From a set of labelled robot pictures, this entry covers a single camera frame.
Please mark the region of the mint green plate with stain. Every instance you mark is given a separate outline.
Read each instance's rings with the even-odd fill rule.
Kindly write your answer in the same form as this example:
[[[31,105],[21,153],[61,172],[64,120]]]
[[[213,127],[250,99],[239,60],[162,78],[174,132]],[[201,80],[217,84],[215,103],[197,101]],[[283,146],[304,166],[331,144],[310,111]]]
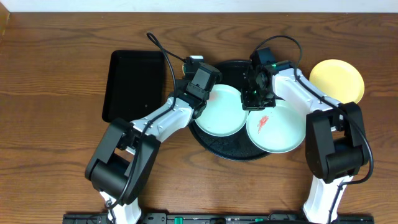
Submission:
[[[243,110],[240,91],[229,85],[217,84],[210,92],[206,108],[195,122],[209,135],[226,137],[245,125],[248,114],[249,111]]]

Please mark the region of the yellow plate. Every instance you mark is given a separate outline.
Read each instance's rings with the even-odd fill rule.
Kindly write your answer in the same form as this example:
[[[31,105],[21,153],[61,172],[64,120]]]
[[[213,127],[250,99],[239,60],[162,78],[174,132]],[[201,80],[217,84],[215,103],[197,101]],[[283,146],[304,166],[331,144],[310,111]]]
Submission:
[[[314,66],[309,79],[319,90],[342,103],[359,103],[364,95],[362,75],[354,66],[342,60],[321,61]]]

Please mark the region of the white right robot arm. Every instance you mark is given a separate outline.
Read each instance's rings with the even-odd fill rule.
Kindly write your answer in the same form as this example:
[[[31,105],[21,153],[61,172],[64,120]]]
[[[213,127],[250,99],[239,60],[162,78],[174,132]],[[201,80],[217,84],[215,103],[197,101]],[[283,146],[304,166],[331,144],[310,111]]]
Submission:
[[[311,84],[291,61],[250,62],[243,101],[252,113],[275,107],[282,98],[305,117],[305,157],[313,174],[303,212],[310,223],[333,223],[348,185],[373,174],[373,152],[366,139],[360,107],[341,103]]]

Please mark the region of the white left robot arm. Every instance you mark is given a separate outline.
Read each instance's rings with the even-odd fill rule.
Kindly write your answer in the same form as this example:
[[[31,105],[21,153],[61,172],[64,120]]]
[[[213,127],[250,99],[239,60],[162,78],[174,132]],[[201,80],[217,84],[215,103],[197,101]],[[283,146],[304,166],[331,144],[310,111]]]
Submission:
[[[85,178],[104,198],[107,223],[137,223],[144,189],[162,142],[188,126],[206,108],[221,72],[201,62],[191,80],[174,80],[174,91],[151,114],[108,126],[86,170]]]

